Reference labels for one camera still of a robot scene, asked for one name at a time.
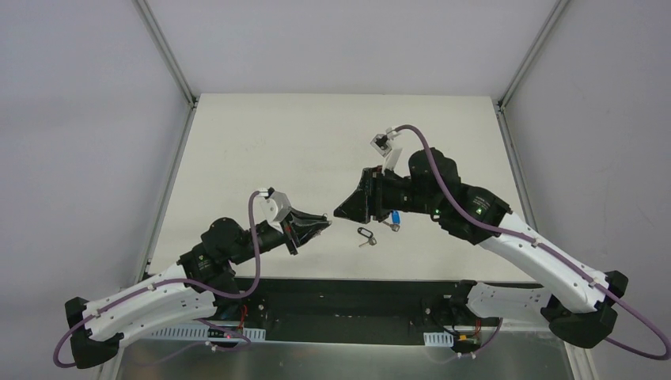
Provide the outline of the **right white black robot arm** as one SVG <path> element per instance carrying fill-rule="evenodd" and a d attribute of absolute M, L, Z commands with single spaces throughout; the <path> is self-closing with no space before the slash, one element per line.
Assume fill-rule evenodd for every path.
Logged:
<path fill-rule="evenodd" d="M 593 348 L 612 333 L 614 301 L 596 286 L 620 297 L 628 284 L 624 274 L 571 260 L 587 274 L 582 278 L 566 266 L 566 253 L 553 256 L 542 249 L 544 239 L 506 202 L 485 188 L 462 183 L 455 161 L 435 148 L 415 152 L 408 167 L 406 177 L 380 166 L 364 168 L 357 188 L 333 215 L 361 224 L 382 222 L 394 211 L 429 215 L 449 235 L 499 255 L 540 284 L 496 287 L 461 280 L 448 300 L 455 322 L 497 317 L 537 323 L 580 348 Z"/>

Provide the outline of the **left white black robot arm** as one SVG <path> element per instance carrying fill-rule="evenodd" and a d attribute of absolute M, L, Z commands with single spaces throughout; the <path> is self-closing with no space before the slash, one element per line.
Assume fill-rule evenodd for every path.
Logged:
<path fill-rule="evenodd" d="M 240 313 L 241 300 L 260 284 L 261 254 L 285 247 L 295 255 L 331 224 L 326 215 L 294 209 L 277 227 L 262 221 L 246 230 L 232 218 L 219 218 L 199 244 L 163 272 L 97 301 L 68 300 L 69 329 L 52 360 L 61 368 L 96 367 L 165 327 L 215 314 L 232 320 Z"/>

